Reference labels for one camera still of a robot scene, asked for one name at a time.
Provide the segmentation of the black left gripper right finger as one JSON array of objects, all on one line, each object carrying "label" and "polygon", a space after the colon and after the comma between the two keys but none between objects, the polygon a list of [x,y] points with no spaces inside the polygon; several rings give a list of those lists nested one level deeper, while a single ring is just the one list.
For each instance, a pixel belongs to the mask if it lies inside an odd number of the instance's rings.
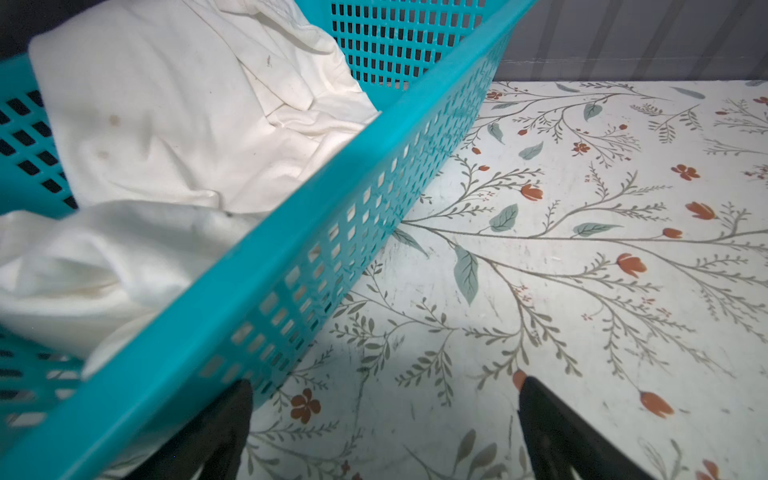
[{"label": "black left gripper right finger", "polygon": [[652,479],[537,378],[523,381],[519,401],[537,479]]}]

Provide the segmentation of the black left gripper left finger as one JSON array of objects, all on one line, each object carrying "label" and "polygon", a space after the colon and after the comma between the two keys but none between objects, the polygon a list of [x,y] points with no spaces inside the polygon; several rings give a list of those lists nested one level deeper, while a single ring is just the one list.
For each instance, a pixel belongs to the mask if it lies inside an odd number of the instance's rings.
[{"label": "black left gripper left finger", "polygon": [[247,380],[230,385],[129,479],[234,479],[247,442],[253,390]]}]

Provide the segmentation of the white t shirt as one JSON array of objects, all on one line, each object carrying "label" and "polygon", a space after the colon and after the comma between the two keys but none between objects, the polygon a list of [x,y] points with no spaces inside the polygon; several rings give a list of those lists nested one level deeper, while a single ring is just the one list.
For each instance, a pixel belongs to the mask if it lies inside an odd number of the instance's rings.
[{"label": "white t shirt", "polygon": [[1,322],[91,376],[377,115],[292,1],[106,1],[33,38],[77,202],[1,219]]}]

